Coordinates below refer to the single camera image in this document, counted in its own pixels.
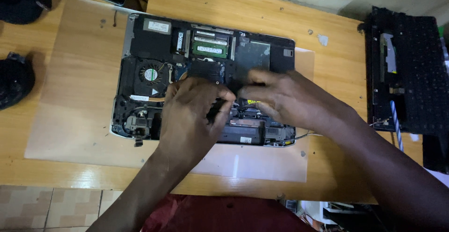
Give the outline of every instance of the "white label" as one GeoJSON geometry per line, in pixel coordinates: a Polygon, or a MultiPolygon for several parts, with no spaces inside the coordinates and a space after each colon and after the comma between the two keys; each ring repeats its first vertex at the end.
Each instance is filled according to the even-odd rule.
{"type": "Polygon", "coordinates": [[[133,99],[133,100],[143,100],[143,101],[148,101],[148,100],[149,100],[149,97],[148,97],[148,96],[135,96],[135,95],[131,95],[130,98],[133,99]]]}
{"type": "Polygon", "coordinates": [[[218,41],[218,40],[212,40],[212,39],[203,39],[203,38],[199,38],[199,37],[194,37],[194,39],[196,41],[201,41],[201,42],[207,42],[207,43],[214,43],[214,44],[221,44],[221,45],[228,45],[228,42],[223,42],[223,41],[218,41]]]}
{"type": "Polygon", "coordinates": [[[158,22],[153,22],[153,21],[148,22],[149,29],[168,32],[168,27],[169,27],[168,24],[163,24],[163,23],[158,23],[158,22]]]}
{"type": "Polygon", "coordinates": [[[241,136],[240,137],[240,143],[251,143],[251,138],[250,137],[241,136]]]}
{"type": "Polygon", "coordinates": [[[214,33],[209,33],[209,32],[204,32],[204,31],[197,31],[198,34],[203,34],[203,35],[208,35],[208,36],[212,36],[215,37],[214,33]]]}
{"type": "Polygon", "coordinates": [[[153,81],[157,77],[158,77],[158,72],[156,72],[156,70],[150,68],[145,71],[145,79],[147,79],[149,81],[153,81]]]}
{"type": "Polygon", "coordinates": [[[221,49],[215,49],[215,48],[204,47],[204,46],[198,46],[197,50],[198,51],[213,52],[213,53],[222,53],[223,52],[223,50],[221,50],[221,49]]]}
{"type": "Polygon", "coordinates": [[[184,33],[180,32],[178,34],[178,45],[176,46],[176,49],[179,51],[182,48],[182,39],[184,37],[184,33]]]}

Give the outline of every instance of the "red cloth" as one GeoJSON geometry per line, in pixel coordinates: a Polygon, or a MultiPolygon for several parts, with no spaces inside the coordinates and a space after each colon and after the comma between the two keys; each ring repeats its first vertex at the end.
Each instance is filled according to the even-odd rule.
{"type": "Polygon", "coordinates": [[[168,194],[142,232],[315,232],[275,200],[168,194]]]}

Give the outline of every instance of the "fan sticker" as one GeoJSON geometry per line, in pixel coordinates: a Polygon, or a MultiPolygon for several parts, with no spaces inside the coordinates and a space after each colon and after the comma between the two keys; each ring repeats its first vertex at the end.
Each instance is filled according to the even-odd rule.
{"type": "Polygon", "coordinates": [[[147,79],[149,81],[153,81],[157,77],[158,77],[158,72],[156,72],[156,70],[150,68],[150,69],[145,71],[145,79],[147,79]]]}

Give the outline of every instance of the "desk surface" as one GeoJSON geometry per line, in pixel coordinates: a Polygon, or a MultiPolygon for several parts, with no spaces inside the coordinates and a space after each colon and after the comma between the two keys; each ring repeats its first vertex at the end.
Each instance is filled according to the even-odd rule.
{"type": "MultiPolygon", "coordinates": [[[[65,0],[53,3],[54,10],[33,24],[0,22],[0,58],[9,51],[28,55],[37,78],[28,97],[0,112],[0,184],[125,189],[138,169],[23,158],[65,0]]],[[[365,43],[356,20],[280,0],[149,0],[147,11],[292,38],[298,47],[316,52],[314,82],[366,118],[365,43]],[[318,33],[329,37],[328,46],[319,44],[318,33]]],[[[381,134],[391,140],[390,133],[381,134]]],[[[422,164],[421,142],[412,142],[408,135],[403,139],[405,152],[422,164]]],[[[334,143],[311,137],[309,152],[307,183],[189,174],[173,193],[375,201],[359,170],[334,143]]]]}

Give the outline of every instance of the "right hand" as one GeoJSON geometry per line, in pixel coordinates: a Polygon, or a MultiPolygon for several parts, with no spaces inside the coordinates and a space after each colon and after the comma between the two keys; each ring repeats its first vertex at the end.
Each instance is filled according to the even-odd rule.
{"type": "Polygon", "coordinates": [[[252,69],[239,97],[260,101],[256,107],[273,120],[331,137],[332,129],[358,118],[356,111],[296,71],[276,74],[252,69]]]}

